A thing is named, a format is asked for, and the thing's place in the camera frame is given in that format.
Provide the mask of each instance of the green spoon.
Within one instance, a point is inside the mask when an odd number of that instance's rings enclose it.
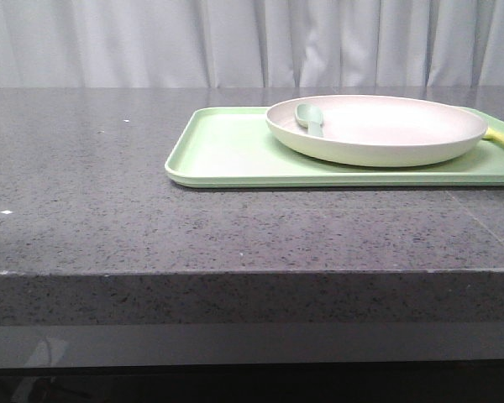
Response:
[[[304,128],[308,128],[308,135],[315,137],[323,136],[323,112],[319,107],[310,103],[300,103],[295,108],[295,119]]]

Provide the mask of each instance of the plate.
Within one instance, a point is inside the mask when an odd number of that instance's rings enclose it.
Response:
[[[307,135],[295,108],[323,110],[323,137]],[[328,95],[269,107],[266,122],[285,146],[349,165],[407,167],[451,160],[471,150],[487,130],[480,116],[460,107],[403,97]]]

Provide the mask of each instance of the green tray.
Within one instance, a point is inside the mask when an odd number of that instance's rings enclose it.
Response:
[[[504,186],[504,149],[481,140],[447,162],[414,168],[366,168],[299,154],[265,123],[267,107],[210,107],[194,112],[165,168],[190,187]],[[504,133],[504,122],[470,109]]]

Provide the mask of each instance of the countertop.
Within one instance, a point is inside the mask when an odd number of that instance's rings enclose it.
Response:
[[[192,113],[504,87],[0,89],[0,327],[504,321],[504,187],[193,190]]]

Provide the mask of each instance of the granite countertop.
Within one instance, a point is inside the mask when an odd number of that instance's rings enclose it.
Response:
[[[165,174],[198,108],[332,93],[504,120],[504,87],[0,89],[0,326],[504,321],[504,187],[199,191]]]

